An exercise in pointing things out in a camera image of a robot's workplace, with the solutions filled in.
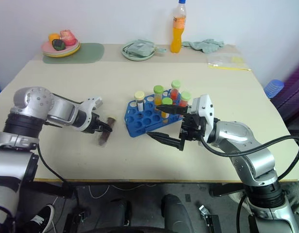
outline test tube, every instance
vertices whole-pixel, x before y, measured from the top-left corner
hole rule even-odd
[[[179,89],[181,87],[181,82],[179,80],[173,80],[171,83],[171,92],[170,92],[170,98],[173,100],[173,103],[178,99],[179,95]]]
[[[163,98],[162,100],[162,104],[172,104],[173,101],[171,98],[169,97],[165,97]],[[163,119],[163,123],[164,124],[167,124],[168,123],[168,117],[169,117],[169,113],[165,113],[165,112],[161,112],[161,117]]]
[[[188,105],[188,101],[190,100],[190,98],[191,98],[190,93],[188,91],[183,91],[181,93],[181,100],[179,106],[186,107]]]
[[[163,98],[163,92],[164,92],[164,87],[157,85],[154,87],[154,104],[155,106],[159,106],[161,105],[161,101]]]
[[[145,94],[144,94],[143,91],[137,91],[134,94],[134,98],[135,98],[135,101],[136,101],[136,106],[138,107],[139,112],[144,111],[144,97],[145,97]]]

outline white wall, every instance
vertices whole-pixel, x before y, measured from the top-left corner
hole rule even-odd
[[[81,42],[171,40],[177,0],[0,0],[0,84],[5,87],[52,32]],[[299,0],[187,0],[183,40],[236,44],[262,85],[299,62]]]

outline stack of plates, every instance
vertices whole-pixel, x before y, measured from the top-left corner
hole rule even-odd
[[[52,44],[47,41],[42,45],[42,51],[48,57],[67,57],[76,53],[81,47],[80,42],[77,40],[75,45],[66,46],[65,50],[57,51],[53,48]]]

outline orange juice bottle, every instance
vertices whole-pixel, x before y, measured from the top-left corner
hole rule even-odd
[[[182,33],[186,21],[185,0],[179,0],[179,5],[175,9],[173,16],[173,41],[170,46],[171,52],[178,53],[182,45]]]

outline green placemat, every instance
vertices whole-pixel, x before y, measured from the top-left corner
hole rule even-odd
[[[104,54],[104,46],[98,43],[81,43],[80,50],[68,57],[43,57],[47,64],[85,64],[99,61]]]

